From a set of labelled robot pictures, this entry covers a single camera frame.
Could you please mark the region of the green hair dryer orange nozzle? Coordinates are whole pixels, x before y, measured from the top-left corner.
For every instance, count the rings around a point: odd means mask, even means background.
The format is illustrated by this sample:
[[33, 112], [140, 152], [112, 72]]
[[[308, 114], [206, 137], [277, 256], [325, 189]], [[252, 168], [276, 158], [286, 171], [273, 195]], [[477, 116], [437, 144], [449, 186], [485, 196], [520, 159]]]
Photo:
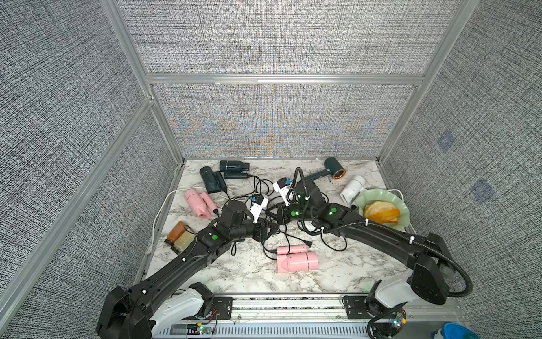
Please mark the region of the green hair dryer orange nozzle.
[[305, 177], [306, 181], [314, 181], [316, 179], [320, 179], [322, 177], [331, 176], [335, 180], [339, 180], [343, 178], [344, 175], [346, 175], [347, 171], [344, 169], [344, 167], [340, 164], [340, 162], [333, 157], [329, 157], [325, 159], [324, 161], [325, 169], [322, 169], [319, 172], [313, 173], [307, 177]]

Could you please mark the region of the dark green hair dryer left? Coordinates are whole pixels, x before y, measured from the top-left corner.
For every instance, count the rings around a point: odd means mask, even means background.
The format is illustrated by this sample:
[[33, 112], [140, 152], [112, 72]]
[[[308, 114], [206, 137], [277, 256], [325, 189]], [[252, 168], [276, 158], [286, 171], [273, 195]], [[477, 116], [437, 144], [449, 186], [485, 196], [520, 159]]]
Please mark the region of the dark green hair dryer left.
[[215, 172], [211, 167], [204, 166], [199, 172], [208, 194], [227, 193], [227, 185], [220, 171]]

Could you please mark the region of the bread roll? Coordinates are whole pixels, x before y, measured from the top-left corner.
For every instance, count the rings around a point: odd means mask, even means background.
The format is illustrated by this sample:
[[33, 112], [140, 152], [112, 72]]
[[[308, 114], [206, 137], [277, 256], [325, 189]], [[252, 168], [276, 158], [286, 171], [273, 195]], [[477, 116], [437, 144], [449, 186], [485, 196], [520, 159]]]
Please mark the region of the bread roll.
[[364, 217], [380, 224], [398, 224], [401, 212], [393, 203], [375, 201], [364, 208]]

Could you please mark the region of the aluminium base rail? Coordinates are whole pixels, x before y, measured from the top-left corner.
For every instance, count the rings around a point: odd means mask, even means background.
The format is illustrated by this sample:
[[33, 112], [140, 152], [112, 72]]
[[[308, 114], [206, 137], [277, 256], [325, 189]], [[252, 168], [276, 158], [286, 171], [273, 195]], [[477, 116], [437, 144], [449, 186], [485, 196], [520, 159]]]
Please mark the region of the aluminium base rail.
[[217, 294], [213, 320], [183, 319], [158, 338], [367, 338], [364, 295]]

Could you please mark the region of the dark green hair dryer back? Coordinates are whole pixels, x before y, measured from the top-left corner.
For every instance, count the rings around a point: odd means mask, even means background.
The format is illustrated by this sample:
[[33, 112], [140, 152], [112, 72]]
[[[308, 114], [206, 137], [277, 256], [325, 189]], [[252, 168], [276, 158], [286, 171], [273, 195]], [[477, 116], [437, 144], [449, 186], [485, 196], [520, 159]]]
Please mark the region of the dark green hair dryer back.
[[220, 172], [225, 179], [248, 179], [250, 165], [239, 160], [221, 160]]

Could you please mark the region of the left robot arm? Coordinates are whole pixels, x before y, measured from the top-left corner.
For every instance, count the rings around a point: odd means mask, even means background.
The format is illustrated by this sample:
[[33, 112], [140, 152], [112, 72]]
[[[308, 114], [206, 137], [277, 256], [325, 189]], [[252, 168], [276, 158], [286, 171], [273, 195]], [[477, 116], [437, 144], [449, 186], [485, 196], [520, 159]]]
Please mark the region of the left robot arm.
[[200, 282], [175, 295], [178, 288], [233, 244], [245, 239], [261, 243], [278, 230], [278, 224], [250, 214], [244, 203], [227, 202], [220, 217], [199, 231], [173, 261], [129, 289], [116, 287], [106, 296], [96, 326], [98, 336], [152, 338], [178, 320], [206, 316], [213, 293]]

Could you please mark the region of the pink hair dryer left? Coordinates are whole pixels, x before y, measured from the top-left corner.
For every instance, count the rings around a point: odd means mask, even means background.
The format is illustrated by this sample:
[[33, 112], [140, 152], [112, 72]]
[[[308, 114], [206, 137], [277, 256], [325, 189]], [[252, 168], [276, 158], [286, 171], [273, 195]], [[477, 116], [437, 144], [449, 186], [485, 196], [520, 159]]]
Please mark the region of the pink hair dryer left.
[[183, 197], [185, 198], [186, 203], [189, 205], [189, 208], [199, 218], [212, 218], [215, 216], [220, 216], [217, 205], [207, 192], [198, 193], [195, 189], [189, 189], [183, 194]]

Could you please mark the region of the pink folded hair dryer front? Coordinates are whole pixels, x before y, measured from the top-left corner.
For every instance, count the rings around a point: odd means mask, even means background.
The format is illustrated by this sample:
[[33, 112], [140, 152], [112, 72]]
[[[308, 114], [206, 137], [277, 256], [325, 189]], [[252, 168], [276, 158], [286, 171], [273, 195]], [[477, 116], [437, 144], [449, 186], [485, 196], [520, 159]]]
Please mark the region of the pink folded hair dryer front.
[[277, 272], [295, 273], [319, 269], [318, 255], [307, 245], [277, 248]]

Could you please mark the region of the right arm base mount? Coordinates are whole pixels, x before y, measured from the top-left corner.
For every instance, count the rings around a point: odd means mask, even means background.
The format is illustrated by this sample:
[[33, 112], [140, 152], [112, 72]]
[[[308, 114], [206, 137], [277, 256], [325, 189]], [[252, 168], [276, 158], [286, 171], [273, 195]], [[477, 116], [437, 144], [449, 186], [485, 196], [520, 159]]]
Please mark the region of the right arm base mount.
[[394, 338], [405, 327], [403, 306], [406, 303], [387, 308], [378, 302], [376, 290], [381, 283], [381, 280], [376, 281], [368, 295], [343, 297], [342, 304], [348, 319], [368, 319], [366, 333], [369, 338]]

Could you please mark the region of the light green scalloped plate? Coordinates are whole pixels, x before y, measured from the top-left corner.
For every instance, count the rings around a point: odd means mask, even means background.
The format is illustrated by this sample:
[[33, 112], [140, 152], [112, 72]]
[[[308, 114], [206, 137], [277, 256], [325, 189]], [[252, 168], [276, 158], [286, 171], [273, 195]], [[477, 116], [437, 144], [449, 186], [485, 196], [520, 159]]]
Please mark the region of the light green scalloped plate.
[[362, 192], [354, 201], [354, 205], [358, 208], [358, 213], [364, 217], [364, 208], [366, 205], [375, 201], [386, 201], [393, 203], [400, 210], [401, 214], [398, 218], [398, 224], [381, 224], [395, 230], [407, 230], [411, 226], [410, 211], [405, 203], [405, 200], [394, 190], [385, 189], [369, 189]]

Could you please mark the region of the blue round object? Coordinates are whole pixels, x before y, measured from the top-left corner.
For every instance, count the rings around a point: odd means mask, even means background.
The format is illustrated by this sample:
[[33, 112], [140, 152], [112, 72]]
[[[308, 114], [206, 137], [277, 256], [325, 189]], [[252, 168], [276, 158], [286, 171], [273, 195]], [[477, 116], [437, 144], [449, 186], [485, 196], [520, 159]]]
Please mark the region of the blue round object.
[[457, 323], [444, 323], [431, 334], [432, 339], [479, 339], [477, 334]]

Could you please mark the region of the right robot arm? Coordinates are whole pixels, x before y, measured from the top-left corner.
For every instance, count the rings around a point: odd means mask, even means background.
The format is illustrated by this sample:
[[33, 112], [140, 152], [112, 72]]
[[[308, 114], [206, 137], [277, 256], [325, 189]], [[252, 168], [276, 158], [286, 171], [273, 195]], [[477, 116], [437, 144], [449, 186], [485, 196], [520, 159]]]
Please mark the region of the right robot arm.
[[408, 273], [375, 283], [370, 294], [381, 307], [390, 309], [418, 299], [443, 305], [450, 297], [467, 297], [473, 292], [472, 279], [437, 234], [423, 237], [369, 220], [354, 206], [327, 202], [313, 182], [298, 183], [276, 209], [275, 218], [282, 224], [295, 220], [311, 236], [332, 234], [356, 240], [405, 265]]

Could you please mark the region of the brown spice jar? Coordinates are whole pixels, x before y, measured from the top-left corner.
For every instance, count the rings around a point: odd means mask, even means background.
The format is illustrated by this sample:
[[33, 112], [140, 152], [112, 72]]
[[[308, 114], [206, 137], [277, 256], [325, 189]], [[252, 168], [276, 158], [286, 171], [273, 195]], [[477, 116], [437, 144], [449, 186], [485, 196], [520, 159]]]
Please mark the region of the brown spice jar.
[[169, 232], [165, 243], [169, 246], [174, 246], [175, 242], [185, 233], [185, 224], [183, 222], [178, 222], [175, 227]]

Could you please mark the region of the dark green hair dryer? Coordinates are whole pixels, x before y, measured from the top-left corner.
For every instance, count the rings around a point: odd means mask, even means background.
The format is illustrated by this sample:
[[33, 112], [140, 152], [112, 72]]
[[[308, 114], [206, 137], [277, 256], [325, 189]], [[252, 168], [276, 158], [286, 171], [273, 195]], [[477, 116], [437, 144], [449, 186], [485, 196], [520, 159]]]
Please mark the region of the dark green hair dryer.
[[220, 171], [215, 172], [211, 167], [204, 166], [199, 172], [208, 194], [227, 193], [227, 185]]
[[220, 172], [225, 179], [248, 179], [250, 165], [239, 160], [221, 160]]

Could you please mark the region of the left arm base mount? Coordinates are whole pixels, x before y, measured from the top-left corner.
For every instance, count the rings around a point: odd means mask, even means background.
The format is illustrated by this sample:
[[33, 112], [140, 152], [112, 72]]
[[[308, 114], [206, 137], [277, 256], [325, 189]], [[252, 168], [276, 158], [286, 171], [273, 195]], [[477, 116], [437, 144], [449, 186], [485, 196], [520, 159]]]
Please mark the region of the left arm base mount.
[[206, 320], [230, 320], [233, 310], [232, 297], [217, 297], [210, 289], [203, 285], [201, 282], [196, 282], [189, 286], [190, 289], [195, 290], [201, 295], [203, 301], [202, 307], [196, 312], [196, 314], [189, 319]]

